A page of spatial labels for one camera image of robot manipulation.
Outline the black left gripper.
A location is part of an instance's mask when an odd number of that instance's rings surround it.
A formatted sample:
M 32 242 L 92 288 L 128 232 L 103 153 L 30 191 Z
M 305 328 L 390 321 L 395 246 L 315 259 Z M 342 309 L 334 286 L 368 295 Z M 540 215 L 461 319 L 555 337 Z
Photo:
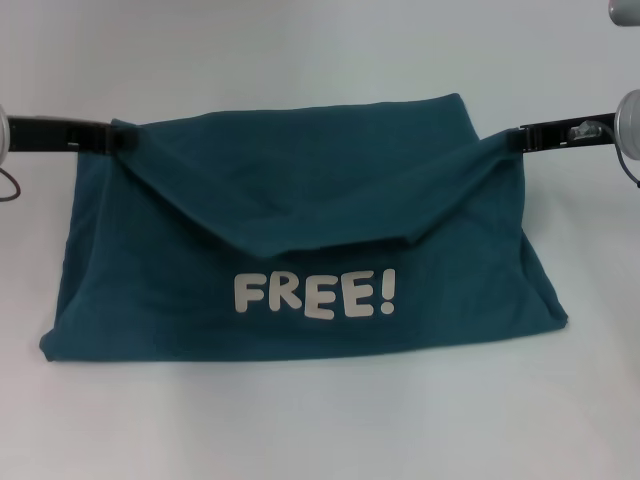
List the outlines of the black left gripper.
M 10 152 L 132 151 L 139 143 L 138 127 L 53 117 L 9 116 Z

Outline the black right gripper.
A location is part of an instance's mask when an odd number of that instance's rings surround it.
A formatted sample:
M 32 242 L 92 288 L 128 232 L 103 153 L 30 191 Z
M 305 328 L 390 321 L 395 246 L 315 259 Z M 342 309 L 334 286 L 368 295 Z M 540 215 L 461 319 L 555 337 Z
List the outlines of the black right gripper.
M 523 125 L 511 129 L 507 135 L 511 151 L 541 152 L 555 149 L 578 148 L 612 144 L 613 140 L 602 128 L 580 130 L 584 122 L 599 122 L 612 129 L 615 114 L 598 114 L 551 122 Z

